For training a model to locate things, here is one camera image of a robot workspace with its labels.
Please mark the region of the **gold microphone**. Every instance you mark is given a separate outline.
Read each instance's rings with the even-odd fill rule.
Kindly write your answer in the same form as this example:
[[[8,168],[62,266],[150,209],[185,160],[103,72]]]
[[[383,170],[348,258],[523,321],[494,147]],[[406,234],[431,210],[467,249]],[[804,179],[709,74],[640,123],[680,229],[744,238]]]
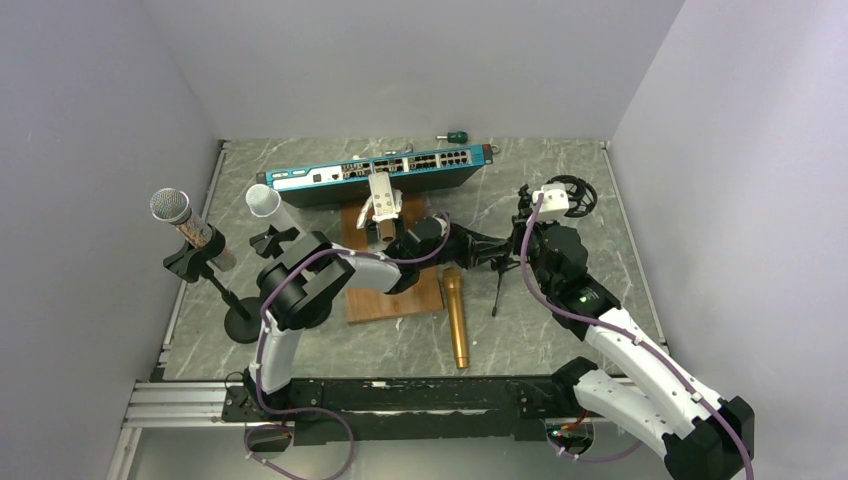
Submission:
[[[458,268],[449,267],[443,271],[442,286],[447,301],[447,311],[455,364],[458,369],[467,369],[470,366],[470,352],[467,339],[462,285],[462,274]]]

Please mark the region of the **black tripod shock-mount stand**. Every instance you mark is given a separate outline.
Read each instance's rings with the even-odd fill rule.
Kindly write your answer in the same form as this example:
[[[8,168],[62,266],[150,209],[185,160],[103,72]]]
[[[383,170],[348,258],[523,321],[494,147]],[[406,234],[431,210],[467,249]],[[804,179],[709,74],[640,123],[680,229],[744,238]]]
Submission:
[[[597,206],[597,191],[585,179],[574,175],[562,174],[550,178],[546,184],[560,184],[563,187],[569,202],[569,208],[564,214],[567,218],[583,218],[589,215]],[[494,303],[491,310],[492,317],[495,317],[498,312],[499,298],[505,273],[518,266],[518,261],[513,259],[513,250],[516,242],[517,233],[513,232],[508,242],[507,252],[491,261],[491,268],[497,273]]]

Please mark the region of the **white microphone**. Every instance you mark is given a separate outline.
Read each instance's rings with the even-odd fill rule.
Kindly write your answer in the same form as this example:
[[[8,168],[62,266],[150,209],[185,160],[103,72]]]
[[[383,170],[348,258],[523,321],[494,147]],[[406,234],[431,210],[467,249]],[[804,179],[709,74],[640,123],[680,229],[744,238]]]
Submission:
[[[268,223],[276,231],[294,232],[295,238],[304,236],[305,230],[285,208],[279,193],[265,184],[254,184],[245,193],[245,201],[251,214]]]

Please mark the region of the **glitter mesh-head microphone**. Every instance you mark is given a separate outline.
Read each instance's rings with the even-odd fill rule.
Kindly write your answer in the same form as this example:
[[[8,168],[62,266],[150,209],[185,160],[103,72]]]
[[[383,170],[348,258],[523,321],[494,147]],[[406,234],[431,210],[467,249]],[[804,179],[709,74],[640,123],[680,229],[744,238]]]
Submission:
[[[237,260],[224,235],[193,211],[184,191],[162,188],[152,195],[149,206],[155,219],[172,225],[192,247],[209,247],[213,253],[211,261],[219,271],[235,268]]]

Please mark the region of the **black round-base stand with clip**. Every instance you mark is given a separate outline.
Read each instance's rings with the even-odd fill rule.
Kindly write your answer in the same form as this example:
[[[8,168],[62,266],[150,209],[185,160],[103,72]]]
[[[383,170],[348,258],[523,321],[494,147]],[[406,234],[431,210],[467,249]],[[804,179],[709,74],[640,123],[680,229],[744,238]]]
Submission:
[[[249,245],[263,259],[277,258],[284,253],[286,247],[298,239],[300,233],[297,227],[279,231],[271,225],[265,231],[252,236]]]

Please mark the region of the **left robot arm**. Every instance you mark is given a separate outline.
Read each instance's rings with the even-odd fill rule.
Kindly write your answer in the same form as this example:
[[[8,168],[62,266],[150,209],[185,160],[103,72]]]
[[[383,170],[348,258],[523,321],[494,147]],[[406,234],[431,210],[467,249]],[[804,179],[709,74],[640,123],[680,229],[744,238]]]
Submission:
[[[444,213],[421,218],[378,252],[336,245],[321,232],[306,234],[257,277],[260,330],[254,358],[244,373],[248,407],[264,420],[288,408],[301,335],[328,319],[334,299],[344,290],[397,295],[431,267],[498,266],[512,256],[514,244],[511,238],[458,225]]]

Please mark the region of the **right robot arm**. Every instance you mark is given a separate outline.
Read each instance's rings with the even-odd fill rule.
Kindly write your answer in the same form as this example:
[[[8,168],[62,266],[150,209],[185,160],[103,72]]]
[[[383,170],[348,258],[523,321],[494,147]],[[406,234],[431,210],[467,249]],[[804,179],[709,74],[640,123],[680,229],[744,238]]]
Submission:
[[[600,351],[635,385],[621,387],[594,362],[569,361],[553,376],[551,401],[615,422],[649,447],[674,479],[754,478],[752,407],[697,380],[637,326],[588,273],[579,234],[561,225],[563,193],[537,191],[517,219],[519,265],[529,293],[578,340]]]

